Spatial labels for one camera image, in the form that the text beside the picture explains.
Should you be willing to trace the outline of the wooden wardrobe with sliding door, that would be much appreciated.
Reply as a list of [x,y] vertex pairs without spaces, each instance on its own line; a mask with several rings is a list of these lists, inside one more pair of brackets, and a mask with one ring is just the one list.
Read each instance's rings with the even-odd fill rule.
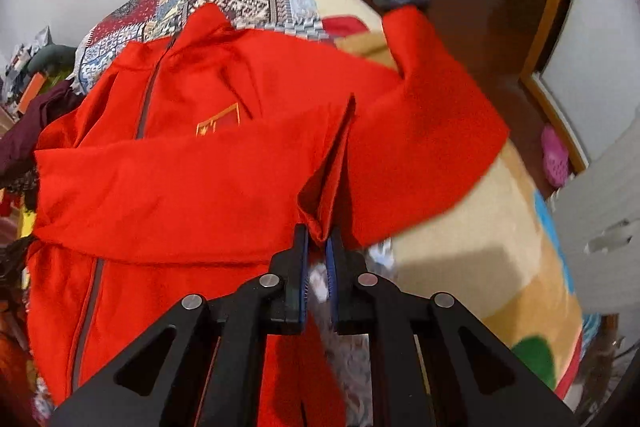
[[506,0],[533,31],[520,72],[577,171],[639,107],[639,0]]

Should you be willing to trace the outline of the patchwork patterned quilt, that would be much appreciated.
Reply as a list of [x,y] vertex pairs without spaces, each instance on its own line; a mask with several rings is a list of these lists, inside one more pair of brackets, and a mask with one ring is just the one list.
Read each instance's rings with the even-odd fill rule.
[[257,28],[307,40],[326,40],[316,0],[129,0],[93,26],[76,50],[70,76],[77,94],[88,93],[131,41],[178,34],[200,6],[213,3],[235,28]]

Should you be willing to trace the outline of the red zip jacket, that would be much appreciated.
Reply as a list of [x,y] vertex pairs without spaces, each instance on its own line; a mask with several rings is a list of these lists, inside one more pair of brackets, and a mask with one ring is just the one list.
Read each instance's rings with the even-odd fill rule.
[[183,297],[265,274],[297,225],[360,249],[480,181],[509,135],[494,106],[419,11],[383,37],[387,66],[204,5],[44,128],[27,327],[52,424]]

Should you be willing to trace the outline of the orange box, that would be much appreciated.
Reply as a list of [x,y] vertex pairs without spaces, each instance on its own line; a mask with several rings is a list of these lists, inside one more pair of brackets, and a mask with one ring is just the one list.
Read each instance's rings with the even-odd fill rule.
[[39,94],[44,84],[47,82],[47,77],[42,75],[41,72],[36,72],[26,86],[25,91],[21,97],[21,100],[17,104],[17,112],[24,115],[30,102]]

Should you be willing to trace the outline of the maroon folded garment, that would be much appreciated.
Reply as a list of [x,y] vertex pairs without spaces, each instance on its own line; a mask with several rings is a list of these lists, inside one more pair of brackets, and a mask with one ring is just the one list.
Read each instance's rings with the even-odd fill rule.
[[84,97],[63,80],[37,95],[25,115],[1,138],[1,187],[9,188],[35,169],[35,149],[43,129],[75,109]]

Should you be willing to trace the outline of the grey green plush toy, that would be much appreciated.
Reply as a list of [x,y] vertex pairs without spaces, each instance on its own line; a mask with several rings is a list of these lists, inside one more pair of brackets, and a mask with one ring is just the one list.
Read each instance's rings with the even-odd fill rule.
[[62,44],[48,44],[41,48],[28,62],[26,70],[34,75],[36,72],[59,72],[73,68],[76,49]]

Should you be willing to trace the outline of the pink slipper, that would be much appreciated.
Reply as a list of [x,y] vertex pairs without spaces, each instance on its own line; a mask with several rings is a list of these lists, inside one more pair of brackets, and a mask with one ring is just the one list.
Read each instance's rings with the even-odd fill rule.
[[568,150],[550,124],[546,124],[542,129],[540,145],[544,175],[552,186],[560,188],[570,177]]

